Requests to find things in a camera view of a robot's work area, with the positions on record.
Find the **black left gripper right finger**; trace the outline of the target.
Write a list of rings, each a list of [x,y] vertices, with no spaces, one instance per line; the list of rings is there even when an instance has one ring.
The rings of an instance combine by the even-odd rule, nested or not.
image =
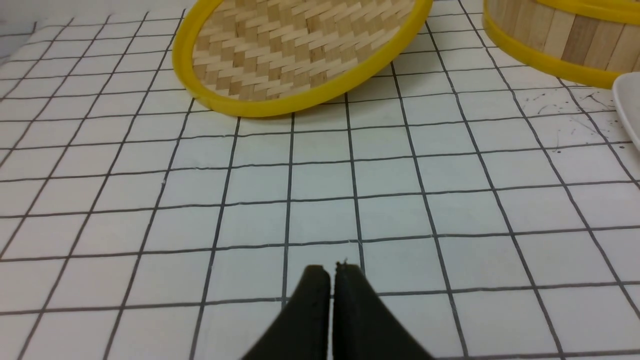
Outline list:
[[[334,360],[432,360],[354,264],[337,263],[333,302]]]

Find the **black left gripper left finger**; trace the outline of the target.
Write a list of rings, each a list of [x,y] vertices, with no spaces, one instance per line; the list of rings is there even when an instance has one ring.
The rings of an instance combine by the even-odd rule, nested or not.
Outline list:
[[[308,265],[286,306],[243,355],[244,360],[326,360],[330,275]]]

